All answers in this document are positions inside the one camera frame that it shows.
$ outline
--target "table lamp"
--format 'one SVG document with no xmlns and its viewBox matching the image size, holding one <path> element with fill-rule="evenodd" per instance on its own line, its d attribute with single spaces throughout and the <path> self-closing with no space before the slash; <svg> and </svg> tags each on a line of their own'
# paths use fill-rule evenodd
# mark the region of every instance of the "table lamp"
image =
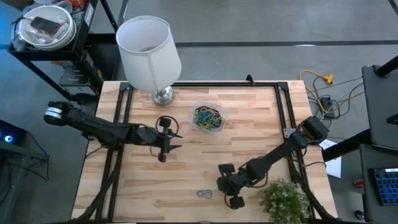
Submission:
<svg viewBox="0 0 398 224">
<path fill-rule="evenodd" d="M 170 104 L 170 85 L 181 74 L 181 61 L 169 24 L 154 16 L 132 18 L 118 29 L 116 42 L 127 81 L 139 90 L 153 91 L 155 104 Z"/>
</svg>

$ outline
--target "gray floor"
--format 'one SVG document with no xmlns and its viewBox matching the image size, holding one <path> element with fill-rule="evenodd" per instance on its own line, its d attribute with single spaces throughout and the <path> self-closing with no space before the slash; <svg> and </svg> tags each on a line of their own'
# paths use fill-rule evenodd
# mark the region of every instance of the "gray floor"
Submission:
<svg viewBox="0 0 398 224">
<path fill-rule="evenodd" d="M 118 17 L 121 0 L 108 2 Z M 4 31 L 0 34 L 0 44 L 8 44 L 9 24 L 19 14 L 3 3 L 0 3 L 0 11 L 0 29 Z M 387 0 L 131 0 L 125 19 L 147 14 L 166 19 L 177 42 L 398 39 L 398 17 Z M 101 6 L 97 8 L 91 31 L 112 31 Z M 322 74 L 332 73 L 334 83 L 339 83 L 360 77 L 363 65 L 382 64 L 396 56 L 398 45 L 202 47 L 183 48 L 178 52 L 183 64 L 180 80 L 242 80 L 247 74 L 257 80 L 296 80 L 301 70 L 311 69 Z M 48 101 L 63 98 L 5 50 L 0 50 L 0 61 L 0 102 L 7 108 L 0 111 L 0 119 L 31 131 L 51 154 L 51 181 L 28 176 L 13 214 L 14 221 L 67 220 L 87 141 L 72 128 L 44 123 L 42 116 Z M 54 80 L 59 79 L 62 70 L 56 65 L 45 62 L 37 65 Z M 305 83 L 311 85 L 314 78 L 305 75 Z M 119 79 L 124 79 L 122 69 Z M 360 82 L 327 88 L 320 94 L 339 99 Z M 325 84 L 319 81 L 318 87 L 323 86 Z M 361 95 L 351 102 L 346 116 L 332 123 L 330 136 L 348 138 L 366 129 L 367 119 Z M 338 215 L 344 220 L 355 221 L 353 212 L 362 208 L 361 196 L 357 194 L 360 192 L 346 190 L 352 190 L 351 181 L 361 177 L 358 160 L 357 152 L 345 156 L 343 178 L 330 177 Z"/>
</svg>

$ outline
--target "blue light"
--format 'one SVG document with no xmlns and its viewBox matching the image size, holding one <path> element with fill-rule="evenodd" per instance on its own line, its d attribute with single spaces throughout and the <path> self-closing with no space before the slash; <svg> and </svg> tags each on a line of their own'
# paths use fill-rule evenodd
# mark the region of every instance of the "blue light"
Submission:
<svg viewBox="0 0 398 224">
<path fill-rule="evenodd" d="M 12 142 L 12 136 L 6 136 L 6 137 L 4 138 L 4 140 L 5 140 L 7 143 L 10 143 L 10 142 Z"/>
</svg>

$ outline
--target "colorful rubber bands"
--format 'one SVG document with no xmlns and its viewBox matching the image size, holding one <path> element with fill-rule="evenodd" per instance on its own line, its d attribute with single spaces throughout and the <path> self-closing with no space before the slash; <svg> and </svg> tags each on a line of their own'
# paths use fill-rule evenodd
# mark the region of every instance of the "colorful rubber bands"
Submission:
<svg viewBox="0 0 398 224">
<path fill-rule="evenodd" d="M 219 128 L 223 119 L 218 110 L 207 106 L 201 106 L 195 110 L 193 122 L 199 127 L 211 131 L 212 128 Z"/>
</svg>

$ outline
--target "potted plant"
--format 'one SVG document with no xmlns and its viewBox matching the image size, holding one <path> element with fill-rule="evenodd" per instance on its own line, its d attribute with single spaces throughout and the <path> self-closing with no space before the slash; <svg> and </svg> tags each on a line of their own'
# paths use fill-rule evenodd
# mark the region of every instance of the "potted plant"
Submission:
<svg viewBox="0 0 398 224">
<path fill-rule="evenodd" d="M 276 224 L 298 224 L 307 213 L 309 205 L 304 193 L 290 181 L 278 179 L 260 191 L 260 205 Z"/>
</svg>

